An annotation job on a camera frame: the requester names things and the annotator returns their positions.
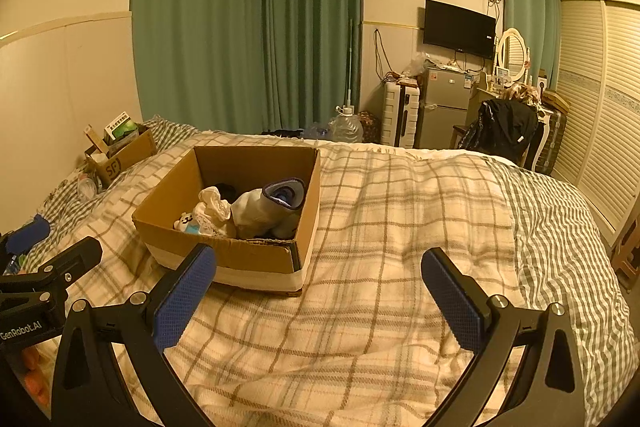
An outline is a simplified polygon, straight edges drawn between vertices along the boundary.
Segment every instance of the suitcase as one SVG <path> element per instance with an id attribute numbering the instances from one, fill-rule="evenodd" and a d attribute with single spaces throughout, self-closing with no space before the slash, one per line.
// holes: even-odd
<path id="1" fill-rule="evenodd" d="M 380 143 L 411 149 L 418 121 L 420 89 L 404 82 L 385 83 Z"/>
<path id="2" fill-rule="evenodd" d="M 549 136 L 546 138 L 545 146 L 542 148 L 540 158 L 538 158 L 536 172 L 550 176 L 551 171 L 554 169 L 554 165 L 556 164 L 556 158 L 558 158 L 558 151 L 560 150 L 560 144 L 562 143 L 562 136 L 564 136 L 566 115 L 546 103 L 543 103 L 542 105 L 545 109 L 552 111 L 553 114 L 549 118 Z M 543 131 L 544 126 L 539 125 L 533 139 L 531 140 L 531 144 L 529 145 L 529 152 L 527 153 L 527 159 L 524 163 L 525 168 L 531 168 L 533 158 L 536 155 L 536 151 L 538 150 L 540 141 L 542 140 Z"/>

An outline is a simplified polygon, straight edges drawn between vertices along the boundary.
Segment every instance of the monitor screen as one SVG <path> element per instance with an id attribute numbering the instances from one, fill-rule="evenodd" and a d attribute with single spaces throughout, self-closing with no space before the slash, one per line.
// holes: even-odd
<path id="1" fill-rule="evenodd" d="M 425 44 L 435 44 L 482 58 L 493 58 L 495 19 L 452 4 L 426 0 Z"/>

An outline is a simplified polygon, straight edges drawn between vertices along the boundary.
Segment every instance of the small cardboard box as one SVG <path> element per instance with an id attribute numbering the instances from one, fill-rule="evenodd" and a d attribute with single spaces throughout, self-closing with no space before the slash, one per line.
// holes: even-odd
<path id="1" fill-rule="evenodd" d="M 111 182 L 124 170 L 158 152 L 151 130 L 144 125 L 139 125 L 138 132 L 140 136 L 124 146 L 106 162 L 98 164 L 91 158 L 91 153 L 97 150 L 95 146 L 84 152 L 89 165 L 95 169 L 104 187 L 111 185 Z"/>
<path id="2" fill-rule="evenodd" d="M 238 194 L 284 178 L 301 179 L 305 202 L 290 241 L 230 239 L 174 230 L 174 221 L 191 212 L 199 192 L 225 183 Z M 305 281 L 318 227 L 320 152 L 311 147 L 194 147 L 134 211 L 132 220 L 151 255 L 175 269 L 191 249 L 205 243 L 216 252 L 215 282 L 246 289 L 295 293 Z"/>

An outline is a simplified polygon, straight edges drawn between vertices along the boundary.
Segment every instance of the refrigerator door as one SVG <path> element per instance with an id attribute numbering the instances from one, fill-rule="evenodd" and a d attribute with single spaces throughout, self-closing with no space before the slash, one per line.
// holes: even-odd
<path id="1" fill-rule="evenodd" d="M 466 109 L 437 107 L 424 110 L 418 147 L 420 149 L 448 149 L 454 125 L 464 125 Z"/>
<path id="2" fill-rule="evenodd" d="M 464 73 L 429 70 L 425 103 L 466 110 L 469 105 L 471 81 Z"/>

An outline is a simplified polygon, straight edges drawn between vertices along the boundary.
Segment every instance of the screw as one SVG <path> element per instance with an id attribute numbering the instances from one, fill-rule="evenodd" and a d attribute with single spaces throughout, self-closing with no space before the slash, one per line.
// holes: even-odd
<path id="1" fill-rule="evenodd" d="M 491 302 L 496 308 L 506 308 L 509 305 L 509 300 L 504 295 L 493 295 Z"/>
<path id="2" fill-rule="evenodd" d="M 146 293 L 144 292 L 135 292 L 132 296 L 129 297 L 129 301 L 131 304 L 139 305 L 146 301 Z"/>
<path id="3" fill-rule="evenodd" d="M 558 317 L 562 317 L 562 315 L 564 315 L 564 306 L 560 303 L 554 302 L 551 304 L 551 312 L 558 315 Z"/>
<path id="4" fill-rule="evenodd" d="M 75 312 L 81 312 L 86 307 L 86 301 L 84 299 L 78 299 L 74 302 L 74 305 L 71 306 L 71 309 Z"/>

